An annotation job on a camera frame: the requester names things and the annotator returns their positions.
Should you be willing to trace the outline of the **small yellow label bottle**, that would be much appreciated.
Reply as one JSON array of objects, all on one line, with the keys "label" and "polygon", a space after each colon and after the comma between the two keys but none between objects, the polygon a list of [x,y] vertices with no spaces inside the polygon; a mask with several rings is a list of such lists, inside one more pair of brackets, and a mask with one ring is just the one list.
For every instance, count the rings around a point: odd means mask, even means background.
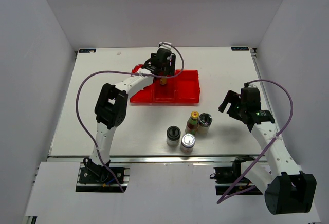
[{"label": "small yellow label bottle", "polygon": [[166,85],[167,84],[167,79],[166,78],[161,78],[159,80],[159,82],[160,82],[160,85]]}]

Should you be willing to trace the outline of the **red lid sauce jar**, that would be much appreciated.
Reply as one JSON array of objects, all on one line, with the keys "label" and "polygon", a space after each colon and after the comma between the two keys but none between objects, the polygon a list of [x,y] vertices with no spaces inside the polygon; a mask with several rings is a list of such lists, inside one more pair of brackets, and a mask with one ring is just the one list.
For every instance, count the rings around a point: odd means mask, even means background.
[{"label": "red lid sauce jar", "polygon": [[136,65],[133,69],[132,69],[132,73],[137,73],[138,70],[142,67],[142,64],[138,64]]}]

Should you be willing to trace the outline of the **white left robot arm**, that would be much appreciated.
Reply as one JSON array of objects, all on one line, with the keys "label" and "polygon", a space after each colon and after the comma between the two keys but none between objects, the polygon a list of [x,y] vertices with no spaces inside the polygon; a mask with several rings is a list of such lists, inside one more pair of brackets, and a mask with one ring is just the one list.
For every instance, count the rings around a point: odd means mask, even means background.
[{"label": "white left robot arm", "polygon": [[110,149],[116,128],[124,121],[129,98],[153,84],[155,78],[168,79],[175,74],[176,55],[172,45],[163,42],[156,53],[139,68],[136,73],[117,84],[104,84],[100,91],[95,114],[97,121],[96,144],[89,159],[84,159],[85,167],[97,182],[108,178]]}]

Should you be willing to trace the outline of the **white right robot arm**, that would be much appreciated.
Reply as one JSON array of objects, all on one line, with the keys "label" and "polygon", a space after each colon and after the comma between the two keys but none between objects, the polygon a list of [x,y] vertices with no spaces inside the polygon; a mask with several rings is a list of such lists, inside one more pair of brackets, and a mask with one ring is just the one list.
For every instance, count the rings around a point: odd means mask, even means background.
[{"label": "white right robot arm", "polygon": [[312,208],[317,182],[295,163],[277,130],[269,110],[262,109],[260,91],[243,87],[240,93],[229,90],[218,108],[243,122],[261,147],[257,158],[237,157],[232,164],[235,181],[247,179],[263,195],[273,215],[308,213]]}]

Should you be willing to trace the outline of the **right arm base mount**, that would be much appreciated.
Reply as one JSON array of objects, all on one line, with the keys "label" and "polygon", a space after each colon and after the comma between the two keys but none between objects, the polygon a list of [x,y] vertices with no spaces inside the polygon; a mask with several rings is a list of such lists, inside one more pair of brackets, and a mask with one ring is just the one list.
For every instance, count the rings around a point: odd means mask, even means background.
[{"label": "right arm base mount", "polygon": [[[209,178],[215,180],[215,191],[217,196],[221,196],[235,182],[241,174],[241,163],[254,161],[255,157],[239,156],[232,162],[231,166],[219,166],[214,168],[214,172]],[[233,194],[243,191],[249,187],[254,187],[250,180],[242,178],[238,184],[228,193]]]}]

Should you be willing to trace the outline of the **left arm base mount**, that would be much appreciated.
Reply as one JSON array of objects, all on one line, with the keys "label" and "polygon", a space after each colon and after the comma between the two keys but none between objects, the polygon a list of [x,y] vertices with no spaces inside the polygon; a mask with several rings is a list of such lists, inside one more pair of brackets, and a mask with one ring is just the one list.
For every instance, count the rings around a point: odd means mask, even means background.
[{"label": "left arm base mount", "polygon": [[96,165],[91,159],[84,158],[80,164],[76,183],[76,192],[83,193],[123,193],[125,192],[130,169],[111,167],[113,174],[103,165]]}]

